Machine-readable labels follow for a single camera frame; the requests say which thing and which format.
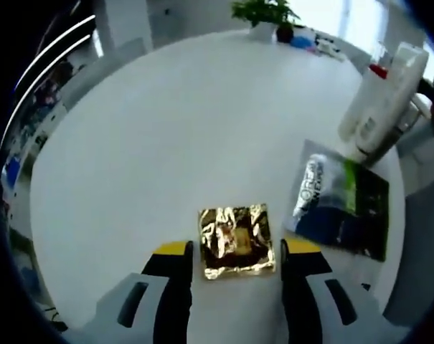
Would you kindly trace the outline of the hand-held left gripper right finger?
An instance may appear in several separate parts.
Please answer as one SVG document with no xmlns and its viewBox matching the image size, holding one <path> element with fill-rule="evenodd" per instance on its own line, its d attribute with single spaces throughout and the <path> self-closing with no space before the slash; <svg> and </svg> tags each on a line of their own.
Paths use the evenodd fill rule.
<svg viewBox="0 0 434 344">
<path fill-rule="evenodd" d="M 334 272 L 314 243 L 285 238 L 280 254 L 289 343 L 401 343 L 410 332 L 385 318 L 363 286 Z"/>
</svg>

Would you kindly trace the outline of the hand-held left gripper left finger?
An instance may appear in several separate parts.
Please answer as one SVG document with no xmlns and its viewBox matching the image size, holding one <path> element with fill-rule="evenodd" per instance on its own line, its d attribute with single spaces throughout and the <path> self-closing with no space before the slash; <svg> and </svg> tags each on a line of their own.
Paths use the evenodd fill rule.
<svg viewBox="0 0 434 344">
<path fill-rule="evenodd" d="M 97 302 L 95 316 L 67 331 L 68 343 L 185 343 L 192 306 L 192 241 L 162 244 Z"/>
</svg>

